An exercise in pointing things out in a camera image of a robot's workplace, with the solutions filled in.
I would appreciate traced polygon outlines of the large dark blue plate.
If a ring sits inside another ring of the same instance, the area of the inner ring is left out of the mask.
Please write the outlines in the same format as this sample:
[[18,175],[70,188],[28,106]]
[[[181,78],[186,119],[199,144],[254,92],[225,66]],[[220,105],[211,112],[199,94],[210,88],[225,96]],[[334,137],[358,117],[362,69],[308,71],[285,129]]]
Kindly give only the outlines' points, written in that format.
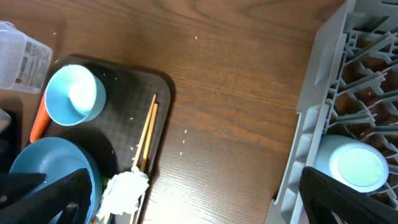
[[27,196],[31,196],[81,168],[88,170],[92,184],[91,204],[85,220],[86,223],[89,223],[100,206],[102,178],[95,160],[82,147],[58,137],[39,139],[22,150],[9,172],[11,174],[43,173],[46,175],[43,183],[27,193]]

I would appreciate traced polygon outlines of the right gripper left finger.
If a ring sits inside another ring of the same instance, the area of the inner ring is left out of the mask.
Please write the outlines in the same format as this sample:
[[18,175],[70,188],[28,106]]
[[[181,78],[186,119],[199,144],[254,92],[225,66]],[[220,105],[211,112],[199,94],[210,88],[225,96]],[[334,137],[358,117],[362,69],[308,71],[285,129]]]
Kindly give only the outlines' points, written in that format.
[[91,205],[92,184],[87,169],[78,169],[29,197],[44,182],[43,173],[1,174],[1,223],[84,223]]

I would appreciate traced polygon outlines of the orange carrot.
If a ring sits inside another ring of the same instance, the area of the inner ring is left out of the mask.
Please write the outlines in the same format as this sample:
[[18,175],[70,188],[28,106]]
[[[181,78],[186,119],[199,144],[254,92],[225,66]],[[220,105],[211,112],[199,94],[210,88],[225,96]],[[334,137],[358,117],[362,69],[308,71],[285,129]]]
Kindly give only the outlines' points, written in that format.
[[42,95],[40,105],[37,111],[37,115],[35,117],[30,136],[29,136],[29,141],[31,143],[39,140],[44,131],[46,130],[48,124],[50,122],[50,116],[47,113],[46,107],[45,107],[45,92]]

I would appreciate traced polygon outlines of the small light blue bowl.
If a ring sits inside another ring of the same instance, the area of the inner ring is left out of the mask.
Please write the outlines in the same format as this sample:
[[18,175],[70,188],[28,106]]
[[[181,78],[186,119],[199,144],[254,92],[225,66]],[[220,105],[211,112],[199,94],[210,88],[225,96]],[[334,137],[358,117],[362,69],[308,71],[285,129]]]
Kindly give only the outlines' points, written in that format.
[[71,64],[57,70],[45,90],[45,109],[52,121],[75,126],[95,119],[106,104],[106,90],[88,68]]

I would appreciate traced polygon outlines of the light blue cup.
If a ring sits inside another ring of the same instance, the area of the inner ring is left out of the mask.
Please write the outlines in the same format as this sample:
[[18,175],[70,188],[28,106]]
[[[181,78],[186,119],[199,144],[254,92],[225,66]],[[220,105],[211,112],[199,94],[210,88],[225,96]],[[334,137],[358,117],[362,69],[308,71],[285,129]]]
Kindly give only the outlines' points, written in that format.
[[380,189],[389,175],[387,161],[377,149],[333,134],[321,138],[313,167],[361,193]]

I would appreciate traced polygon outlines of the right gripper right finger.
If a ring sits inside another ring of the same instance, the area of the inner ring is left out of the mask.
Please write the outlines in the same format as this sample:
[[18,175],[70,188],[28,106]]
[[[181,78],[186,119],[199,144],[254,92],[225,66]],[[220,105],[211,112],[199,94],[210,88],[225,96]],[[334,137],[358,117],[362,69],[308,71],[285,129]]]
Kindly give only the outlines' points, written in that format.
[[397,223],[397,210],[313,167],[303,168],[298,189],[310,224],[336,223],[334,215],[348,223]]

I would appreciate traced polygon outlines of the white napkin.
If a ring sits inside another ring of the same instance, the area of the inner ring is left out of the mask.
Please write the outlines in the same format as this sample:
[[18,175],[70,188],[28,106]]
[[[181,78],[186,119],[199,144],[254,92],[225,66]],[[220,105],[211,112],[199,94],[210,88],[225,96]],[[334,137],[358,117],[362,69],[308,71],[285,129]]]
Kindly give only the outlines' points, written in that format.
[[101,196],[96,218],[105,222],[111,214],[133,214],[139,208],[139,198],[149,187],[147,174],[133,166],[130,171],[114,175]]

